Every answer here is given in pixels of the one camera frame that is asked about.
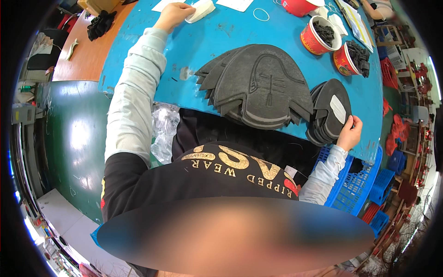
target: hand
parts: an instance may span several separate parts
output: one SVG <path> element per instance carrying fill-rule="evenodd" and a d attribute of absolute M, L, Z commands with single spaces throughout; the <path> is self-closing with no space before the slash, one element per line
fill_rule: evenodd
<path fill-rule="evenodd" d="M 162 11 L 159 20 L 154 28 L 165 30 L 168 34 L 172 33 L 175 27 L 185 20 L 188 16 L 195 13 L 195 8 L 185 3 L 170 3 Z"/>
<path fill-rule="evenodd" d="M 337 140 L 337 146 L 340 146 L 345 151 L 351 150 L 360 141 L 361 129 L 363 122 L 357 117 L 350 115 L 348 121 L 340 132 Z"/>

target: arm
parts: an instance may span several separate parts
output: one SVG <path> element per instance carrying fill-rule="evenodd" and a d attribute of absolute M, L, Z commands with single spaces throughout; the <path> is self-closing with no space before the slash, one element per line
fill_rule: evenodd
<path fill-rule="evenodd" d="M 109 106 L 105 162 L 113 154 L 138 155 L 149 167 L 152 139 L 151 106 L 164 72 L 163 50 L 168 33 L 195 9 L 187 4 L 167 5 L 153 28 L 146 28 L 129 49 L 122 75 Z"/>
<path fill-rule="evenodd" d="M 334 145 L 325 163 L 319 162 L 309 175 L 299 193 L 299 201 L 324 205 L 338 179 L 338 173 L 345 166 L 348 151 L 360 141 L 362 121 L 357 116 L 349 116 L 340 132 L 337 145 Z"/>
<path fill-rule="evenodd" d="M 367 0 L 361 0 L 361 4 L 365 7 L 365 10 L 369 13 L 372 19 L 375 20 L 386 19 L 379 11 L 377 11 L 377 9 L 374 10 L 374 8 L 371 6 L 371 4 L 368 3 Z"/>

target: blue table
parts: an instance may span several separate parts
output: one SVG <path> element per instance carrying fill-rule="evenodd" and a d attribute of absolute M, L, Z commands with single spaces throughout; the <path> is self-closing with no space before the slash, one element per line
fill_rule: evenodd
<path fill-rule="evenodd" d="M 143 30 L 152 27 L 160 16 L 159 12 L 151 11 L 157 2 L 158 0 L 140 0 L 128 15 L 103 66 L 98 86 L 100 91 L 112 95 L 129 48 L 135 44 Z M 360 117 L 364 123 L 361 141 L 350 154 L 370 164 L 374 163 L 381 133 L 383 107 L 381 69 L 376 49 L 369 58 L 369 78 L 343 76 L 334 66 L 332 53 L 316 56 L 303 47 L 299 35 L 309 22 L 310 16 L 293 16 L 271 0 L 255 0 L 245 12 L 217 4 L 215 6 L 214 12 L 204 19 L 193 24 L 184 22 L 169 36 L 164 51 L 167 66 L 157 88 L 155 101 L 217 114 L 212 106 L 207 105 L 208 100 L 204 100 L 206 91 L 198 90 L 200 85 L 195 84 L 197 76 L 193 76 L 192 71 L 236 47 L 252 43 L 272 44 L 285 50 L 295 60 L 310 89 L 331 78 L 337 78 L 343 83 L 349 94 L 353 114 Z M 269 21 L 255 19 L 255 8 L 266 10 Z M 369 26 L 361 7 L 359 13 Z M 260 10 L 256 11 L 256 16 L 267 18 Z M 342 20 L 350 34 L 343 38 L 343 42 L 350 39 L 357 41 L 343 17 Z M 306 139 L 307 125 L 306 121 L 302 121 L 299 126 L 290 124 L 280 131 Z"/>

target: chair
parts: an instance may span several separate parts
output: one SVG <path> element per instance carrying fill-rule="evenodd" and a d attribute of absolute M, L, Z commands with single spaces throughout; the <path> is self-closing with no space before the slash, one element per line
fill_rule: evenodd
<path fill-rule="evenodd" d="M 55 66 L 61 52 L 58 47 L 63 48 L 69 35 L 67 31 L 59 29 L 45 29 L 43 33 L 54 40 L 51 54 L 37 54 L 30 57 L 27 63 L 27 70 L 47 70 L 51 66 Z"/>

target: white label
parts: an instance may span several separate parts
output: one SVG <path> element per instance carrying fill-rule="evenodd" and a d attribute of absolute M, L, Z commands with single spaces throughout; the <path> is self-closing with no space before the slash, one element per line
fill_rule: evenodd
<path fill-rule="evenodd" d="M 342 124 L 346 123 L 346 111 L 345 107 L 343 107 L 343 104 L 340 102 L 340 100 L 335 96 L 335 94 L 332 96 L 331 103 L 329 103 L 331 106 L 335 117 L 340 121 Z"/>
<path fill-rule="evenodd" d="M 289 165 L 287 165 L 284 168 L 284 171 L 289 174 L 291 176 L 291 178 L 294 178 L 295 174 L 298 172 L 297 169 L 290 167 Z"/>

